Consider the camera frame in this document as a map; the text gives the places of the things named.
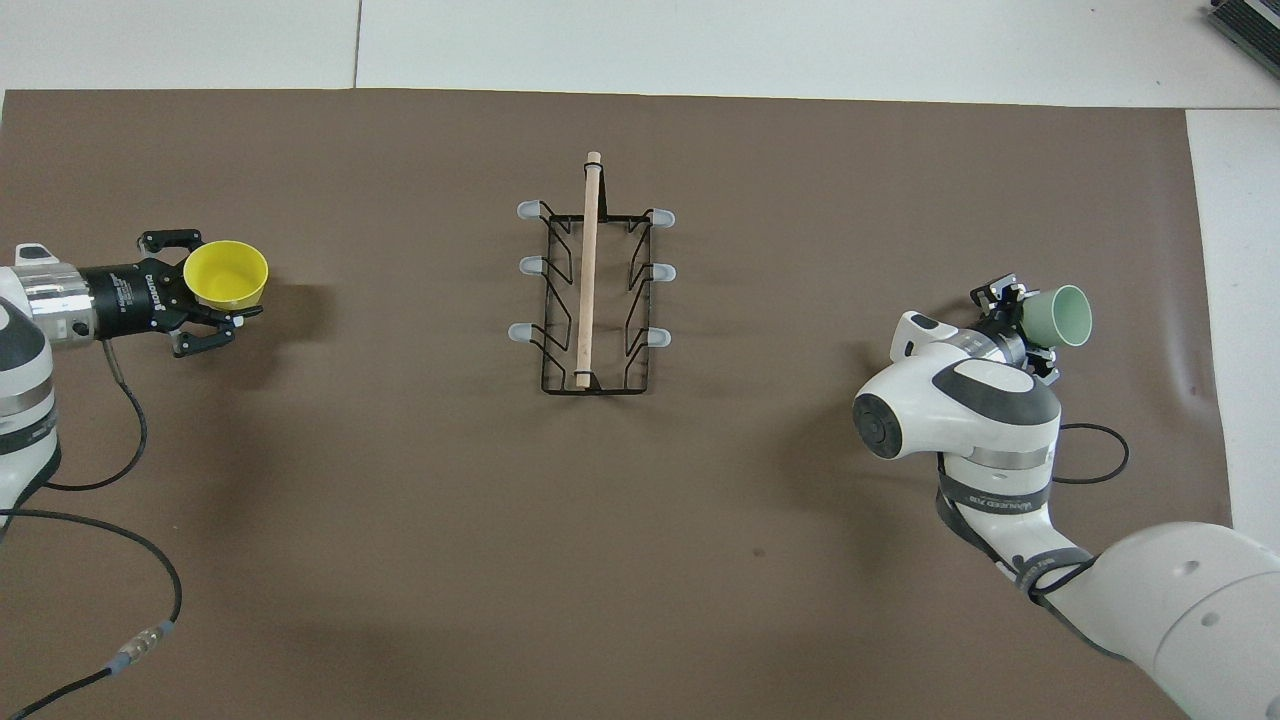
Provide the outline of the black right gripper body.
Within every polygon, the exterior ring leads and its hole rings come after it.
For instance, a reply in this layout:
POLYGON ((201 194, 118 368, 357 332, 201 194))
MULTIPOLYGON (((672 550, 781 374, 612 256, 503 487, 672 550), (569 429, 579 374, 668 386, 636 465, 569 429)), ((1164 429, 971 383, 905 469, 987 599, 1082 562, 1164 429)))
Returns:
POLYGON ((995 343, 995 359, 1014 366, 1029 366, 1029 352, 1036 348, 1023 328, 1016 323, 1015 313, 993 310, 986 315, 986 337, 995 343))

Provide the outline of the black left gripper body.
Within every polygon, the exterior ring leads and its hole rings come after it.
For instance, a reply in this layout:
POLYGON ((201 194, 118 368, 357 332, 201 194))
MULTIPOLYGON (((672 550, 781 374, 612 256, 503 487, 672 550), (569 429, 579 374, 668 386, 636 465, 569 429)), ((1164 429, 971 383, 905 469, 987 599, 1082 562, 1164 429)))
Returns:
POLYGON ((138 260, 79 270, 87 284, 96 340, 178 331, 187 323, 215 327, 215 311, 195 297, 183 261, 138 260))

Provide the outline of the pale green plastic cup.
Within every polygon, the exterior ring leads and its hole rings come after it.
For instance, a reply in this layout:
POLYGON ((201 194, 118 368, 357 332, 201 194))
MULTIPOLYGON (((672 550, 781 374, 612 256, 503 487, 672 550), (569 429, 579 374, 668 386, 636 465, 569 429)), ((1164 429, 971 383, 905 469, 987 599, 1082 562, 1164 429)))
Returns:
POLYGON ((1080 347, 1092 334, 1093 314, 1084 291, 1075 284, 1041 291, 1021 301, 1021 334, 1042 348, 1080 347))

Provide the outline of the yellow plastic cup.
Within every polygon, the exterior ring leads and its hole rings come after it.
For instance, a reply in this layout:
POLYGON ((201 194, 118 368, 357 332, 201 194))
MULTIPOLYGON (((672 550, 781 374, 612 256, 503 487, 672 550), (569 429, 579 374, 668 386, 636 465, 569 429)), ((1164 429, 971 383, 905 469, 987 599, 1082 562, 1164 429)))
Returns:
POLYGON ((202 304, 239 311, 260 305, 270 269, 266 258, 255 246, 221 240, 192 251, 182 275, 202 304))

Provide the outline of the brown table mat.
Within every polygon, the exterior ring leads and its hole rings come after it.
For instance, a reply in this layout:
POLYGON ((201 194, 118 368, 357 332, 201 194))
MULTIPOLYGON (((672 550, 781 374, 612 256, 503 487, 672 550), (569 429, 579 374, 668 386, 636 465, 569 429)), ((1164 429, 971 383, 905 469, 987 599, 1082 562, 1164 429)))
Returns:
POLYGON ((1101 551, 1229 519, 1180 110, 553 94, 9 92, 0 249, 119 263, 146 229, 262 250, 261 316, 174 359, 122 482, 32 505, 180 569, 174 634, 32 720, 1183 720, 1020 596, 850 404, 900 314, 1079 284, 1070 421, 1126 473, 1057 487, 1101 551), (540 391, 541 200, 675 213, 635 396, 540 391))

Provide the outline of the grey ribbed device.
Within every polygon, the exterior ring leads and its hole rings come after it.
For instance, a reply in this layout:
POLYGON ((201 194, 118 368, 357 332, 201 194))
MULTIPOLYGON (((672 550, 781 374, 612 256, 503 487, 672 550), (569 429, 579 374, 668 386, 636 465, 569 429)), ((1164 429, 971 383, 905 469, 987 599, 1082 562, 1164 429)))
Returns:
POLYGON ((1280 0, 1210 0, 1208 22, 1235 44, 1280 54, 1280 0))

